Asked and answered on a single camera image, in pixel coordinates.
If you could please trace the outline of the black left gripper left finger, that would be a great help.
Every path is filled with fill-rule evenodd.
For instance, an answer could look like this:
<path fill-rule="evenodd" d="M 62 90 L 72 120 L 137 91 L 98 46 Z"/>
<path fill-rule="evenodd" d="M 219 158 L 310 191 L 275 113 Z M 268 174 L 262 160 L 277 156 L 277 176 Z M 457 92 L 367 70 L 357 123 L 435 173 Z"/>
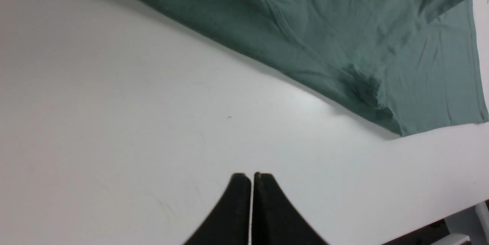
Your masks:
<path fill-rule="evenodd" d="M 243 173 L 231 175 L 218 203 L 185 244 L 248 244 L 250 203 L 250 179 Z"/>

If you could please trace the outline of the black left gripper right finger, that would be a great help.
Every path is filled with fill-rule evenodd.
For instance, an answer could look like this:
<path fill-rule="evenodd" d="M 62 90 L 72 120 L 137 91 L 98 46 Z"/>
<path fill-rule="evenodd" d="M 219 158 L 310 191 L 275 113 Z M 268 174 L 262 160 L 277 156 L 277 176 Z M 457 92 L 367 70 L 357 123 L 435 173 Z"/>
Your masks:
<path fill-rule="evenodd" d="M 275 177 L 256 172 L 252 205 L 252 244 L 326 245 L 290 203 Z"/>

